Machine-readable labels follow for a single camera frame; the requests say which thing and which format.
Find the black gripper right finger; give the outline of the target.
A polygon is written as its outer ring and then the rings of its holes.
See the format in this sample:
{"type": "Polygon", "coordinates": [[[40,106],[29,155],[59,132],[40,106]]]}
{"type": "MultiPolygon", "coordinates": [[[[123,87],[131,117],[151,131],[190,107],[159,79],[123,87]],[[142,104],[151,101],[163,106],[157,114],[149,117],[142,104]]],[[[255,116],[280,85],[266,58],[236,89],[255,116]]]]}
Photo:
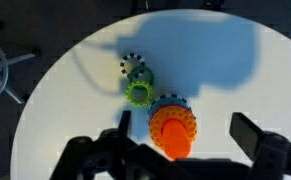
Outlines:
{"type": "Polygon", "coordinates": [[[283,180],[291,176],[291,142],[283,135],[262,130],[241,112],[231,118],[230,136],[252,161],[248,180],[283,180]]]}

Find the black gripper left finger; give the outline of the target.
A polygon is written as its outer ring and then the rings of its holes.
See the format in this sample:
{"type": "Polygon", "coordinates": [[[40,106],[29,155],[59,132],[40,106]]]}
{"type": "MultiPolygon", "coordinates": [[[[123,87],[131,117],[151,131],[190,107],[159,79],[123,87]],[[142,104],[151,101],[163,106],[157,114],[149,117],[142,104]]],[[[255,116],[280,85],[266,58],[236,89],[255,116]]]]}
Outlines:
{"type": "Polygon", "coordinates": [[[96,141],[88,136],[70,139],[49,180],[94,180],[107,172],[116,180],[173,180],[192,175],[145,144],[130,139],[131,112],[122,112],[117,128],[103,130],[96,141]]]}

